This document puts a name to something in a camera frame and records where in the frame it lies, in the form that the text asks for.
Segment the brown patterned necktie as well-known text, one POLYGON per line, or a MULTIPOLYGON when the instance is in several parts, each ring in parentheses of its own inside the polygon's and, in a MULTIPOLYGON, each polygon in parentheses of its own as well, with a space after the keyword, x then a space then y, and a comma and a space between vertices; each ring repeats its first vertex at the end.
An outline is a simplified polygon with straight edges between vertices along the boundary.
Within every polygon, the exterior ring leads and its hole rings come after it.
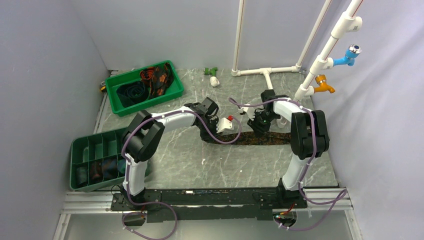
MULTIPOLYGON (((236 138, 238 133, 231 134, 220 134, 216 136, 221 142, 230 142, 236 138)), ((206 139, 203 139, 204 142, 210 144, 222 143, 215 141, 213 138, 208 136, 206 139)), ((284 132, 267 132, 263 136, 256 136, 253 131, 242 132, 239 138, 231 143, 231 145, 242 145, 242 146, 274 146, 274 145, 290 145, 291 143, 291 134, 284 132)))

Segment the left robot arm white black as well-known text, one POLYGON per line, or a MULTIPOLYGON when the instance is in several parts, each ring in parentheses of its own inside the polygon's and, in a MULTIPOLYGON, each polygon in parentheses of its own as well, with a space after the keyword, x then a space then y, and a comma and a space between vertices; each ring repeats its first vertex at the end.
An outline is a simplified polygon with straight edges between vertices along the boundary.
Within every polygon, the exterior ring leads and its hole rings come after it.
POLYGON ((219 107, 207 97, 202 102, 161 113, 141 110, 125 129, 121 142, 121 155, 125 159, 122 193, 124 204, 131 210, 139 209, 145 202, 145 176, 148 161, 156 153, 163 134, 179 128, 196 126, 202 140, 218 135, 219 107))

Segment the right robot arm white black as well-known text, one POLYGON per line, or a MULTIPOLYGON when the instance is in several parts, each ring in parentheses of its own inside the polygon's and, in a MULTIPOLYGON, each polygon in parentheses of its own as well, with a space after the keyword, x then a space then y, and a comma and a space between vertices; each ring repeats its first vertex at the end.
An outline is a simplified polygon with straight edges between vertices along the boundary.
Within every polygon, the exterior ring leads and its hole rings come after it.
POLYGON ((287 95, 276 95, 268 89, 260 94, 263 108, 255 110, 247 122, 256 137, 264 137, 270 131, 271 122, 285 118, 290 123, 291 161, 280 180, 283 188, 275 194, 276 203, 289 207, 295 196, 304 196, 302 187, 309 166, 329 149, 330 138, 325 113, 301 106, 287 95))

